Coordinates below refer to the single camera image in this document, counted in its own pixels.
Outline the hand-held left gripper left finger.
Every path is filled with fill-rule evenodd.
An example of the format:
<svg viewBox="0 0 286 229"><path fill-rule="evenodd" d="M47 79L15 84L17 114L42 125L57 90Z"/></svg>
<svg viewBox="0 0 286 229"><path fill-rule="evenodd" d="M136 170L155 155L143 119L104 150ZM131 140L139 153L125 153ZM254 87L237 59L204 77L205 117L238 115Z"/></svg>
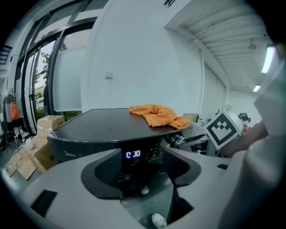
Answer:
<svg viewBox="0 0 286 229"><path fill-rule="evenodd" d="M63 229L143 228L119 200L99 199L82 184L84 167L114 152L114 149L103 151L52 167L22 192L22 201L31 206L43 190L55 191L57 195L44 219Z"/></svg>

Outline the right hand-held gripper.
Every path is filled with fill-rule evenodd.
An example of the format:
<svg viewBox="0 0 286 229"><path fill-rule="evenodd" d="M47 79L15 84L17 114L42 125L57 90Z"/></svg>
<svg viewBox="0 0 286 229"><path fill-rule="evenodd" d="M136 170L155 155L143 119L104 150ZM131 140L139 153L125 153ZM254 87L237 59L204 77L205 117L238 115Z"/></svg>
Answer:
<svg viewBox="0 0 286 229"><path fill-rule="evenodd" d="M241 134L242 128L243 124L232 107L225 106L204 126L206 134L185 138L185 141L192 142L182 143L178 149L217 157L223 146Z"/></svg>

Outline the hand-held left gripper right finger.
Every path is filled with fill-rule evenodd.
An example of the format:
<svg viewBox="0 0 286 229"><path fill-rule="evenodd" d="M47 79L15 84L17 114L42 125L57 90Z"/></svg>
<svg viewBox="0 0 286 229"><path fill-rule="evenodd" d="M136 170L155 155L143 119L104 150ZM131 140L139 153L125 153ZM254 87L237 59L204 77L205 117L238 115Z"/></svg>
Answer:
<svg viewBox="0 0 286 229"><path fill-rule="evenodd" d="M218 229L229 199L223 182L231 160L164 148L164 169L174 186L168 229Z"/></svg>

